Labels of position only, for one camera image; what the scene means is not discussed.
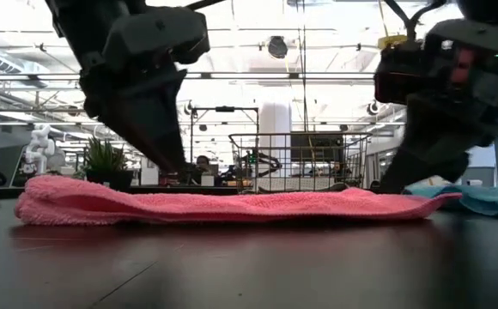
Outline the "small potted green plant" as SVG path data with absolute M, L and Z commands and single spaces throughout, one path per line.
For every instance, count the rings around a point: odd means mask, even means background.
M 127 169 L 123 148 L 114 148 L 109 140 L 91 137 L 84 152 L 84 165 L 74 173 L 74 179 L 107 186 L 115 191 L 131 187 L 133 172 Z

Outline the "person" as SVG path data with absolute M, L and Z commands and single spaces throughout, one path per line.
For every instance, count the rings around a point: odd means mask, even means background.
M 210 164 L 210 159 L 205 155 L 196 158 L 195 170 L 192 174 L 192 182 L 201 186 L 216 185 L 216 171 Z

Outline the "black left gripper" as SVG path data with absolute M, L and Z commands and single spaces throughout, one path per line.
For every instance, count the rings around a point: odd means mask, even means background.
M 102 57 L 112 24 L 145 13 L 144 0 L 45 0 L 58 36 L 81 66 L 87 115 L 97 118 L 161 170 L 185 166 L 176 97 L 185 73 L 165 56 L 142 58 L 120 72 Z

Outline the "black gantry frame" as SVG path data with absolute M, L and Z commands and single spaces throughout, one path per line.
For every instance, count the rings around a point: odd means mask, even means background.
M 199 111 L 203 111 L 203 114 L 200 118 L 202 118 L 207 112 L 243 112 L 256 126 L 256 133 L 260 132 L 260 117 L 259 117 L 259 109 L 257 107 L 243 107 L 243 106 L 215 106 L 215 107 L 193 107 L 190 110 L 190 163 L 194 161 L 193 159 L 193 148 L 194 148 L 194 125 L 196 124 L 195 114 Z M 247 111 L 252 111 L 256 113 L 256 118 L 251 118 Z

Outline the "white robot figure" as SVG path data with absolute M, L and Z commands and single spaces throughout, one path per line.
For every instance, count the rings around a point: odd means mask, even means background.
M 55 142 L 49 139 L 51 126 L 36 124 L 31 131 L 31 140 L 24 152 L 25 163 L 21 170 L 25 174 L 46 173 L 47 161 L 55 154 Z

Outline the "pink microfiber towel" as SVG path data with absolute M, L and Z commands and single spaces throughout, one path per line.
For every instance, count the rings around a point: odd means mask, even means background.
M 15 206 L 25 224 L 40 226 L 112 225 L 124 221 L 269 222 L 307 217 L 364 220 L 426 218 L 458 193 L 434 198 L 375 194 L 349 188 L 334 192 L 268 195 L 129 194 L 104 185 L 61 176 L 30 179 Z

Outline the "silver ceiling duct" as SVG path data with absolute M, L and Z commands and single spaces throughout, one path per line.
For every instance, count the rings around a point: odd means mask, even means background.
M 41 64 L 14 58 L 3 51 L 0 51 L 0 72 L 4 74 L 38 74 L 48 73 L 49 70 Z

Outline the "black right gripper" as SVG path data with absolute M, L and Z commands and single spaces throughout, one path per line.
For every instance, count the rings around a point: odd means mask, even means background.
M 441 21 L 421 50 L 419 88 L 407 97 L 407 125 L 379 192 L 398 194 L 433 176 L 455 182 L 469 150 L 498 136 L 498 25 Z

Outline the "black monitor screen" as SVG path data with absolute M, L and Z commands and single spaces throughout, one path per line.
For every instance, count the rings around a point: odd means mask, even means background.
M 298 162 L 341 162 L 344 140 L 341 134 L 292 132 L 290 157 Z

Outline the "light blue microfiber towel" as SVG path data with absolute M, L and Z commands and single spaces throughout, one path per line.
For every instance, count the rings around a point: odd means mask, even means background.
M 498 185 L 485 187 L 477 185 L 410 185 L 405 188 L 410 195 L 434 198 L 448 193 L 460 194 L 459 199 L 445 202 L 440 208 L 450 211 L 472 212 L 479 215 L 498 217 Z

